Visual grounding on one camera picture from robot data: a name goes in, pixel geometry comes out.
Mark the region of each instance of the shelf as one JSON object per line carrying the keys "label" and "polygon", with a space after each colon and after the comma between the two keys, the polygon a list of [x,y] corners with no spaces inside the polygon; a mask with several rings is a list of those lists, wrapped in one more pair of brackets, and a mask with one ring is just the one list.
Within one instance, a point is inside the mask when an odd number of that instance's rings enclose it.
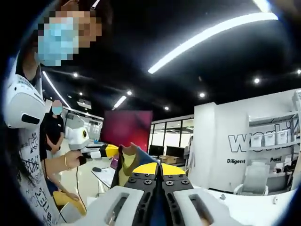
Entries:
{"label": "shelf", "polygon": [[290,147],[293,145],[297,145],[299,143],[300,143],[300,139],[295,140],[293,142],[286,143],[286,144],[281,144],[281,145],[273,145],[273,146],[265,146],[265,147],[249,147],[249,151],[259,151],[259,150],[276,149],[276,148],[281,148],[281,147]]}
{"label": "shelf", "polygon": [[290,119],[294,119],[298,117],[298,111],[288,112],[282,115],[276,116],[268,116],[268,117],[260,117],[260,118],[249,118],[249,126],[256,127],[256,126],[265,126],[275,123],[280,123],[283,121],[288,121]]}
{"label": "shelf", "polygon": [[281,173],[269,173],[269,178],[277,178],[277,177],[284,177],[285,173],[281,172]]}

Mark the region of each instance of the face mask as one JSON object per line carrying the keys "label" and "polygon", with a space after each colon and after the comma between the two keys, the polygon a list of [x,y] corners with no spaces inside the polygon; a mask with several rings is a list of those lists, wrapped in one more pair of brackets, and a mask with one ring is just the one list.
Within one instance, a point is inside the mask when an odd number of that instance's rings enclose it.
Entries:
{"label": "face mask", "polygon": [[62,113],[63,108],[62,107],[52,107],[52,112],[55,115],[59,115],[60,113]]}
{"label": "face mask", "polygon": [[44,25],[43,36],[38,37],[35,60],[45,66],[61,66],[62,60],[71,60],[78,52],[79,25],[72,17],[62,18],[60,23]]}

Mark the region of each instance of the white t-shirt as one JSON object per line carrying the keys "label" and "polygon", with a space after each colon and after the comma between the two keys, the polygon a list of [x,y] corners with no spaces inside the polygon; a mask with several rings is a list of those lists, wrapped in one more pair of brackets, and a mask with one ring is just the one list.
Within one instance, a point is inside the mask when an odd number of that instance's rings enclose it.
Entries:
{"label": "white t-shirt", "polygon": [[32,211],[44,223],[44,225],[56,225],[58,222],[59,211],[47,188],[43,169],[40,161],[40,129],[29,131],[20,129],[21,151],[27,170],[32,175],[33,184],[20,176],[20,190],[30,205]]}

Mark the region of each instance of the black screw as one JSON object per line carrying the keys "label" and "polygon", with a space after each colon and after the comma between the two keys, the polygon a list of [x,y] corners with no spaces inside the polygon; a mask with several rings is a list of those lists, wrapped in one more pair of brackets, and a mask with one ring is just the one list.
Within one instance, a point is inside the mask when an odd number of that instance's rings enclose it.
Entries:
{"label": "black screw", "polygon": [[145,180],[144,183],[145,183],[146,185],[150,185],[150,184],[151,184],[151,180]]}
{"label": "black screw", "polygon": [[136,179],[130,178],[128,181],[129,181],[130,183],[135,183],[135,182],[136,182]]}
{"label": "black screw", "polygon": [[188,180],[182,180],[182,184],[187,185],[187,184],[189,184],[189,181]]}
{"label": "black screw", "polygon": [[166,185],[167,185],[167,186],[172,186],[172,185],[174,185],[174,183],[173,183],[172,181],[169,180],[169,181],[166,182]]}

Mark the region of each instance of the white vr headset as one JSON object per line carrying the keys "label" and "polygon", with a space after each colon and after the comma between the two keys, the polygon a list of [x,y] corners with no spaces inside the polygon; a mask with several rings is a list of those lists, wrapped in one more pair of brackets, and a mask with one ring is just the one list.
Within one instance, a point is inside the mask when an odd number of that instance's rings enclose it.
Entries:
{"label": "white vr headset", "polygon": [[41,78],[34,88],[26,78],[16,74],[16,63],[4,83],[4,122],[9,128],[36,129],[43,121],[45,102]]}

